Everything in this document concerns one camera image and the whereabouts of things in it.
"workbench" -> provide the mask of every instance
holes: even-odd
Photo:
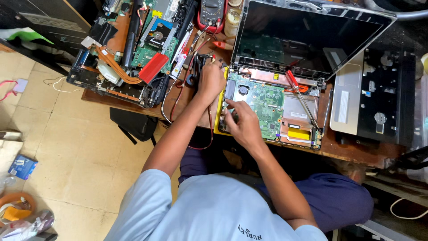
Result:
[[[187,43],[188,47],[190,46],[191,41],[193,40],[197,31],[198,30],[196,28],[193,30],[192,36],[190,36],[190,40]],[[219,39],[219,41],[221,41],[226,36],[223,33],[219,33],[216,35],[216,37]],[[207,43],[205,46],[203,46],[199,52],[202,54],[210,52],[214,48],[214,44],[212,44],[211,42],[212,41],[210,41],[210,43]],[[227,51],[227,50],[217,48],[214,51],[214,53],[216,55],[216,59],[222,58],[227,64],[229,64],[232,56],[232,51]],[[185,75],[185,71],[182,71],[180,78],[183,79],[184,75]],[[173,83],[173,80],[171,79],[169,82],[169,86],[171,86],[172,83]],[[384,167],[383,163],[386,158],[398,157],[405,151],[405,148],[403,146],[389,144],[389,143],[380,143],[378,149],[368,148],[366,146],[358,145],[358,144],[339,145],[336,142],[335,132],[329,128],[331,107],[329,109],[327,109],[327,107],[329,105],[328,102],[329,102],[329,95],[330,95],[331,88],[332,88],[331,83],[328,83],[327,89],[321,91],[321,94],[320,94],[319,111],[318,111],[319,118],[317,122],[320,127],[323,127],[325,123],[325,127],[326,127],[324,129],[324,136],[321,143],[321,149],[319,151],[314,151],[306,148],[293,147],[288,145],[285,145],[285,147],[312,152],[325,157],[332,157],[332,158],[337,158],[337,159],[341,159],[349,162],[361,163],[361,164],[378,167],[378,168]],[[173,87],[171,92],[168,94],[167,98],[165,99],[163,110],[165,112],[165,115],[168,118],[170,116],[172,107],[177,100],[179,92],[180,92],[180,89]],[[180,113],[191,101],[193,92],[194,92],[194,89],[189,87],[184,87],[183,94],[175,108],[174,119],[180,115]],[[217,110],[218,98],[219,97],[217,97],[211,105],[212,111]],[[128,111],[138,112],[138,113],[146,114],[153,117],[163,118],[161,114],[160,105],[157,105],[153,108],[143,109],[130,102],[126,102],[124,100],[117,99],[110,96],[101,96],[87,89],[85,89],[83,92],[82,100],[109,105],[114,108],[120,108]],[[213,116],[212,121],[214,126],[215,113],[212,113],[212,116]],[[202,118],[199,121],[198,126],[204,127],[204,128],[210,128],[207,111],[205,111],[205,113],[202,115]]]

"laptop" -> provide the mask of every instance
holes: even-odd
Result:
[[[266,142],[319,150],[323,128],[319,96],[326,83],[374,41],[396,17],[339,3],[311,0],[244,0],[227,84],[216,126],[224,121],[225,99],[245,101],[259,118]],[[305,99],[295,93],[290,70]]]

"screwdriver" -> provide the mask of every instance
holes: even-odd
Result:
[[[305,104],[306,110],[309,112],[309,115],[311,116],[311,122],[312,125],[316,126],[316,129],[319,130],[317,122],[315,121],[314,116],[312,115],[311,110],[308,107],[308,104],[306,104],[305,99],[303,98],[302,94],[299,91],[299,84],[297,83],[296,78],[294,77],[293,73],[290,70],[287,70],[286,76],[288,77],[288,81],[290,82],[291,86],[296,90],[297,93],[299,93],[300,98],[302,99],[303,103]]]

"white cable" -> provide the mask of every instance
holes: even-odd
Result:
[[[166,93],[165,93],[165,97],[163,98],[162,105],[161,105],[161,107],[160,107],[160,112],[162,113],[162,116],[163,116],[163,117],[165,118],[165,120],[167,120],[170,124],[172,124],[172,122],[171,122],[170,120],[168,120],[168,118],[166,117],[165,113],[163,112],[163,104],[165,103],[165,100],[166,100],[167,95],[171,92],[172,87],[175,85],[175,82],[177,82],[177,79],[178,79],[178,78],[176,78],[176,79],[174,80],[174,82],[172,83],[172,85],[171,85],[171,87],[169,88],[168,92],[166,92]]]
[[[417,195],[417,196],[410,196],[410,197],[407,197],[407,198],[400,198],[400,199],[398,199],[397,201],[395,201],[395,202],[391,205],[391,207],[389,208],[389,210],[391,211],[391,213],[392,213],[394,216],[396,216],[396,217],[398,217],[398,218],[402,218],[402,219],[418,219],[418,218],[421,218],[421,217],[425,216],[425,214],[428,214],[428,210],[427,210],[427,211],[425,211],[425,213],[423,213],[423,214],[421,214],[421,215],[419,215],[419,216],[417,216],[417,217],[400,217],[400,216],[397,216],[397,215],[392,211],[392,207],[393,207],[397,202],[399,202],[399,201],[401,201],[401,200],[403,200],[403,199],[408,199],[408,198],[411,198],[411,197],[421,197],[421,196],[428,196],[428,194],[424,194],[424,195]]]
[[[64,77],[60,78],[60,79],[58,80],[58,82],[55,82],[55,83],[52,85],[52,87],[53,87],[55,90],[60,91],[60,92],[71,93],[70,91],[58,90],[57,88],[55,88],[55,84],[58,84],[58,83],[59,83],[63,78],[66,78],[66,77],[67,77],[67,76],[64,76]]]

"man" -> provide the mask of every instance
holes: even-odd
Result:
[[[239,120],[235,123],[228,113],[226,123],[263,179],[194,175],[204,169],[207,152],[216,151],[187,145],[226,84],[220,66],[215,61],[203,67],[197,94],[156,144],[105,240],[327,240],[322,231],[367,220],[370,194],[351,179],[327,173],[294,183],[264,143],[257,115],[244,102],[227,100]],[[171,207],[170,178],[180,161],[181,184]]]

